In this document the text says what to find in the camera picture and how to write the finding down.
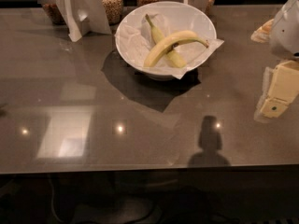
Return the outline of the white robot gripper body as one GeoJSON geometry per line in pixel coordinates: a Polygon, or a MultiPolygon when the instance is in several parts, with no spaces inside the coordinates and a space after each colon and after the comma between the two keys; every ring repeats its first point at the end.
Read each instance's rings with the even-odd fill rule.
{"type": "Polygon", "coordinates": [[[270,50],[282,59],[299,59],[299,0],[288,0],[275,16],[270,50]]]}

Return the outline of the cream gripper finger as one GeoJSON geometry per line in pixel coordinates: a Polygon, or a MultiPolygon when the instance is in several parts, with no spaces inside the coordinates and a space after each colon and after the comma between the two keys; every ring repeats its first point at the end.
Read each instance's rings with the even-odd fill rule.
{"type": "Polygon", "coordinates": [[[258,43],[268,43],[270,40],[270,32],[272,29],[273,19],[267,21],[262,26],[260,26],[256,31],[254,31],[250,39],[258,43]]]}
{"type": "Polygon", "coordinates": [[[288,60],[274,69],[266,67],[262,91],[254,119],[267,123],[279,118],[299,95],[299,62],[288,60]]]}

